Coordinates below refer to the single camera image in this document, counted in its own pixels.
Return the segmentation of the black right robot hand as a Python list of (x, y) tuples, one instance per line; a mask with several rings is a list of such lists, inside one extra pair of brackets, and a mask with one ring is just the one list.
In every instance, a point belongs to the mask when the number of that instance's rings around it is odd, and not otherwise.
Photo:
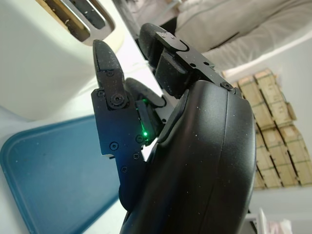
[(252, 196), (254, 115), (239, 89), (192, 46), (144, 24), (139, 46), (169, 102), (125, 78), (93, 41), (92, 94), (101, 153), (116, 161), (123, 234), (236, 234)]

